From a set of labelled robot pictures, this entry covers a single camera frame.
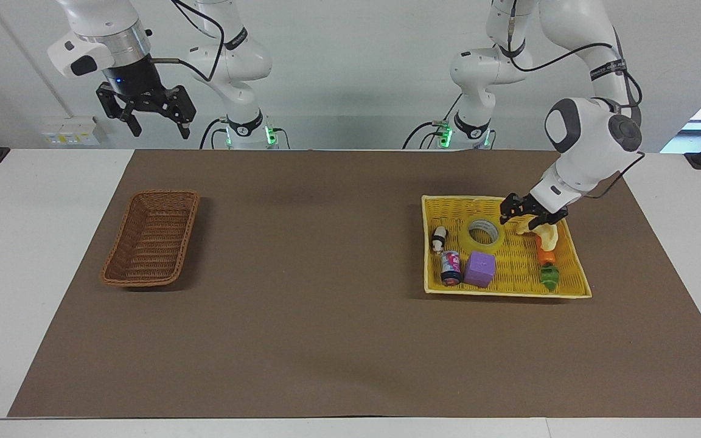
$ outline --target basket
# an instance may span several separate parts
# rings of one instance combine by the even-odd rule
[[[147,288],[174,283],[183,270],[200,197],[149,190],[131,197],[102,268],[105,285]]]
[[[496,274],[487,288],[460,283],[442,284],[442,259],[431,251],[431,233],[441,225],[448,230],[445,248],[461,255],[462,269],[470,252],[459,244],[459,232],[470,217],[484,216],[498,223],[499,206],[503,198],[489,196],[424,196],[421,207],[424,214],[424,289],[430,294],[463,294],[464,296],[551,297],[552,299],[589,299],[591,289],[578,260],[567,221],[556,224],[559,243],[556,245],[556,266],[560,279],[556,291],[548,291],[540,283],[540,264],[537,261],[537,243],[533,234],[517,235],[515,227],[523,217],[504,225],[506,238],[495,253]]]

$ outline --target brown table mat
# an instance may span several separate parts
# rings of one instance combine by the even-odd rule
[[[593,299],[424,293],[421,195],[554,158],[138,150],[9,416],[701,417],[701,315],[623,182],[571,207]],[[202,196],[183,276],[104,286],[145,189]]]

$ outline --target orange carrot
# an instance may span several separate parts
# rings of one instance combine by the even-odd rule
[[[537,260],[540,262],[540,266],[545,266],[547,264],[556,264],[556,254],[553,251],[543,251],[543,241],[540,236],[536,236],[537,239]]]

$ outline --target white table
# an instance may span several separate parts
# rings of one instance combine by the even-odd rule
[[[0,164],[0,437],[701,437],[701,419],[5,419],[132,153],[14,150]],[[649,155],[626,180],[701,311],[701,172]]]

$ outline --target purple can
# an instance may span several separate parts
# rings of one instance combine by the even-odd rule
[[[458,252],[442,252],[442,274],[440,277],[445,286],[456,286],[461,283],[461,259]]]

